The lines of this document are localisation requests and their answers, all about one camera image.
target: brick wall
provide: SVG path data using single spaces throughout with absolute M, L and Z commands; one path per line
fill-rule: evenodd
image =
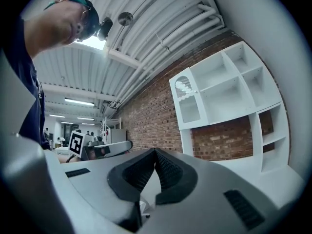
M 182 152 L 182 144 L 169 79 L 206 57 L 242 41 L 232 32 L 223 33 L 193 49 L 158 74 L 118 112 L 132 151 L 150 147 Z M 261 120 L 263 131 L 272 128 L 271 117 Z M 192 130 L 194 155 L 208 160 L 250 156 L 253 140 L 248 117 Z

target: fluorescent light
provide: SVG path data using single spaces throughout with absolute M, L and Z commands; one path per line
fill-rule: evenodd
M 88 106 L 94 106 L 94 103 L 92 103 L 92 102 L 85 102 L 85 101 L 80 101 L 80 100 L 75 100 L 75 99 L 65 98 L 65 101 L 66 102 L 73 102 L 73 103 L 83 104 L 83 105 L 88 105 Z
M 65 116 L 61 116 L 61 115 L 49 115 L 49 116 L 65 118 Z
M 87 120 L 94 120 L 94 119 L 91 119 L 91 118 L 80 118 L 80 117 L 77 117 L 77 119 L 87 119 Z
M 83 41 L 75 41 L 76 43 L 86 45 L 92 48 L 96 48 L 99 50 L 103 50 L 106 41 L 100 41 L 97 37 L 91 36 L 90 38 L 83 40 Z

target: dark blue t-shirt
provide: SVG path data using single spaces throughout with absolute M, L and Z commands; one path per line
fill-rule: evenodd
M 13 36 L 4 45 L 3 50 L 14 72 L 28 91 L 36 98 L 21 126 L 19 134 L 36 141 L 43 149 L 50 149 L 49 142 L 45 140 L 43 134 L 44 92 L 42 91 L 42 99 L 39 100 L 37 71 L 26 50 L 24 20 L 21 17 L 17 20 L 15 27 L 12 31 Z

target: cap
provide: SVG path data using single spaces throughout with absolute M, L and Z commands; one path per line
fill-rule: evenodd
M 93 4 L 89 0 L 69 0 L 69 1 L 78 2 L 90 8 L 90 10 L 88 11 L 88 24 L 86 25 L 86 28 L 83 30 L 83 32 L 79 37 L 79 40 L 81 41 L 86 40 L 99 29 L 98 13 L 95 10 Z M 45 9 L 49 8 L 53 4 L 55 4 L 55 1 L 50 2 Z

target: red brick wall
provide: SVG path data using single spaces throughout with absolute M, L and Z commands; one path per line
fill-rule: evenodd
M 175 105 L 169 79 L 206 57 L 242 41 L 232 32 L 219 35 L 175 61 L 142 88 L 117 113 L 132 151 L 150 147 L 182 152 Z M 264 129 L 272 127 L 270 117 L 264 117 Z M 192 130 L 194 155 L 208 160 L 250 156 L 253 141 L 248 117 Z

